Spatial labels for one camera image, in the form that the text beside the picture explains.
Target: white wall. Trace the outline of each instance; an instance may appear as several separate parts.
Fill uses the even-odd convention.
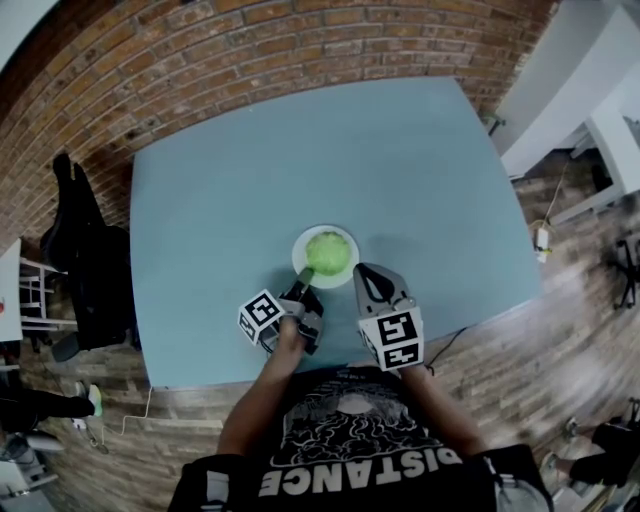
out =
[[[492,138],[509,175],[526,173],[570,136],[640,60],[639,11],[615,3],[561,4],[497,110],[507,124]]]
[[[0,0],[0,71],[57,0]]]
[[[506,124],[492,139],[504,155],[574,73],[602,31],[610,8],[599,0],[564,0],[496,113]]]

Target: table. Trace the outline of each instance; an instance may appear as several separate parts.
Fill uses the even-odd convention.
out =
[[[403,275],[425,339],[540,292],[522,210],[455,80],[289,95],[136,155],[131,259],[151,384],[254,379],[266,354],[236,326],[237,308],[291,283],[293,243],[316,224],[344,228],[362,261]],[[367,359],[352,282],[318,295],[326,330],[303,369]]]
[[[25,331],[58,331],[76,329],[75,320],[47,317],[46,295],[53,290],[45,288],[45,272],[57,272],[48,265],[20,257],[20,239],[16,240],[0,256],[0,304],[4,311],[0,313],[0,342],[22,341]],[[20,266],[35,269],[37,275],[21,275]],[[20,302],[20,289],[28,290],[29,302]],[[21,310],[35,311],[22,315]]]

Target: chair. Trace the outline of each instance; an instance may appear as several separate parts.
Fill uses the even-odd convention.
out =
[[[622,272],[627,278],[627,284],[624,288],[624,293],[622,294],[620,304],[614,304],[613,308],[619,309],[626,303],[627,308],[631,309],[636,305],[636,282],[640,280],[640,266],[634,264],[633,259],[631,258],[631,251],[629,251],[629,244],[626,240],[618,240],[618,242],[616,243],[616,247],[618,249],[624,249],[627,264],[625,266],[619,261],[610,261],[608,265],[610,267],[615,267],[620,272]],[[636,262],[638,262],[640,261],[640,240],[638,240],[635,244],[635,252]],[[629,293],[631,293],[631,301],[627,302]]]

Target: table leg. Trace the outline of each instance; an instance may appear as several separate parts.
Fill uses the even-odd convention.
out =
[[[582,212],[586,212],[587,210],[591,210],[592,208],[598,208],[599,206],[604,206],[611,201],[615,201],[624,195],[622,187],[620,185],[614,184],[604,190],[601,190],[597,194],[591,196],[588,199],[585,199],[581,203],[572,206],[571,208],[567,208],[566,210],[554,215],[549,219],[551,225],[555,226],[560,224],[561,222],[565,222],[576,215],[579,215]]]

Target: brick wall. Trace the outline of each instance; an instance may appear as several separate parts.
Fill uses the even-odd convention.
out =
[[[0,76],[0,252],[57,206],[52,157],[85,166],[128,224],[132,155],[249,103],[316,87],[453,75],[490,112],[554,0],[62,0]]]

